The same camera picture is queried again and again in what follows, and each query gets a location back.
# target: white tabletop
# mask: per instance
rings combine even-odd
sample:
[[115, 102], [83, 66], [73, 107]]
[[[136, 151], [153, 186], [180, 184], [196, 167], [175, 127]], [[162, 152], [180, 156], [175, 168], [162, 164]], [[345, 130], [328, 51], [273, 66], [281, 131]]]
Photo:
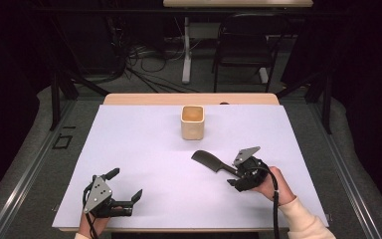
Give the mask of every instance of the white tabletop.
[[311, 0], [164, 0], [165, 7], [311, 7]]
[[[325, 225], [318, 196], [282, 106], [205, 106], [205, 136], [184, 140], [181, 106], [100, 106], [53, 227], [77, 230], [83, 190], [93, 175], [119, 167], [106, 183], [115, 200], [141, 199], [131, 217], [112, 218], [111, 231], [258, 231], [273, 228], [273, 204], [257, 192], [238, 192], [226, 171], [191, 159], [207, 150], [231, 164], [239, 149], [278, 166], [303, 204]], [[279, 224], [287, 227], [280, 214]]]

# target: wire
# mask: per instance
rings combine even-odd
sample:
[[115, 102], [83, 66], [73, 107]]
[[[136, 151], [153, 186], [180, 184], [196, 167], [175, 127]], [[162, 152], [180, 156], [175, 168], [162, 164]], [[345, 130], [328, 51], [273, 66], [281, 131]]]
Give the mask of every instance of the wire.
[[[163, 92], [169, 92], [170, 91], [170, 92], [175, 92], [175, 93], [186, 93], [186, 91], [187, 91], [187, 92], [199, 93], [196, 90], [182, 87], [180, 85], [177, 85], [177, 84], [174, 84], [172, 82], [169, 82], [166, 79], [163, 79], [163, 78], [160, 78], [160, 77], [156, 77], [156, 76], [147, 75], [145, 73], [139, 73], [139, 72], [137, 72], [136, 70], [134, 70], [132, 68], [126, 68], [126, 70], [128, 72], [130, 72], [132, 75], [137, 76], [140, 80], [142, 80], [145, 84], [147, 84], [156, 93], [158, 93], [156, 88], [158, 88], [160, 91], [163, 91]], [[163, 82], [166, 82], [167, 85], [155, 82], [153, 80], [150, 80], [148, 77], [155, 78], [155, 79], [161, 80]]]
[[179, 26], [179, 24], [178, 24], [178, 20], [176, 19], [176, 17], [175, 17], [174, 19], [175, 19], [176, 27], [178, 27], [178, 31], [179, 31], [179, 33], [180, 33], [180, 35], [181, 35], [183, 48], [182, 48], [181, 55], [179, 55], [179, 56], [178, 56], [177, 58], [175, 58], [175, 59], [171, 59], [171, 61], [176, 61], [176, 60], [178, 60], [178, 59], [181, 59], [182, 56], [183, 56], [184, 53], [185, 53], [185, 36], [184, 36], [184, 34], [182, 33], [182, 31], [181, 31], [181, 27]]
[[274, 225], [274, 231], [275, 231], [275, 238], [280, 239], [279, 234], [279, 223], [278, 223], [278, 208], [279, 208], [279, 187], [278, 187], [278, 181], [276, 180], [275, 175], [269, 170], [269, 168], [265, 167], [251, 167], [248, 169], [248, 171], [253, 169], [261, 169], [266, 171], [271, 177], [273, 182], [273, 188], [275, 190], [274, 196], [273, 196], [273, 225]]
[[141, 59], [141, 62], [140, 62], [140, 67], [141, 67], [141, 69], [142, 69], [144, 72], [148, 72], [148, 73], [156, 73], [156, 72], [160, 72], [161, 70], [163, 70], [163, 69], [166, 67], [167, 59], [164, 58], [164, 57], [162, 57], [161, 60], [163, 61], [163, 64], [162, 64], [162, 66], [161, 66], [159, 69], [151, 70], [151, 71], [150, 71], [150, 70], [146, 70], [146, 69], [144, 68], [144, 59], [145, 59], [145, 58], [142, 58], [142, 59]]
[[[87, 186], [83, 192], [83, 210], [86, 207], [86, 202], [87, 202], [87, 199], [89, 198], [92, 187], [93, 187], [93, 183], [90, 183], [89, 186]], [[90, 218], [89, 213], [86, 213], [86, 219], [87, 219], [89, 226], [90, 226], [90, 234], [92, 235], [92, 239], [98, 239], [98, 235], [97, 235], [95, 228], [94, 228], [94, 222], [92, 222], [92, 219]]]

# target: human hand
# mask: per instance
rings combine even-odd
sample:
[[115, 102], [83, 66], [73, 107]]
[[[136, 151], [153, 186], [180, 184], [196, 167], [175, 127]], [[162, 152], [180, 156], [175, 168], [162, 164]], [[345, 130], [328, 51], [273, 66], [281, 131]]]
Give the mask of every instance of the human hand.
[[[97, 233], [97, 236], [99, 236], [101, 232], [104, 230], [104, 228], [106, 228], [106, 225], [110, 220], [110, 217], [95, 219], [91, 213], [89, 213], [89, 216], [92, 222], [95, 220], [95, 223], [93, 224], [93, 228], [95, 229], [95, 233]], [[82, 234], [85, 237], [92, 238], [91, 228], [87, 221], [86, 215], [84, 213], [82, 213], [82, 218], [80, 219], [80, 228], [78, 233]]]
[[[275, 166], [270, 166], [269, 169], [271, 173], [275, 176], [276, 181], [278, 182], [279, 205], [285, 205], [294, 201], [296, 199], [296, 196], [293, 194], [293, 192], [290, 190], [289, 186], [287, 185], [287, 181], [282, 175], [281, 170]], [[269, 199], [270, 201], [273, 201], [273, 196], [275, 195], [275, 189], [273, 186], [272, 177], [268, 174], [268, 176], [263, 181], [263, 183], [260, 184], [258, 187], [253, 188], [252, 190], [262, 193], [263, 195], [266, 196], [267, 199]]]

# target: small cup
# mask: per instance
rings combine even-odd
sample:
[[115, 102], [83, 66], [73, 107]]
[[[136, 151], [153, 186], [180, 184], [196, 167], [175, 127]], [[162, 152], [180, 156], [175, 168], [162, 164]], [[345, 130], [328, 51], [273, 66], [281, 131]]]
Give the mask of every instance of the small cup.
[[181, 114], [182, 137], [187, 140], [200, 140], [204, 136], [204, 108], [185, 106]]

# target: sleeve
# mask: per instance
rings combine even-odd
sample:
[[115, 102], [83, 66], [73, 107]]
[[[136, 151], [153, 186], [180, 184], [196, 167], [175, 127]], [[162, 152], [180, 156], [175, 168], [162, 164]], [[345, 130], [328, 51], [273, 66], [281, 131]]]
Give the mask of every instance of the sleeve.
[[89, 237], [83, 236], [80, 233], [76, 233], [76, 237], [74, 239], [90, 239]]
[[334, 235], [324, 226], [322, 221], [312, 215], [296, 198], [294, 201], [280, 206], [289, 224], [289, 239], [331, 239]]

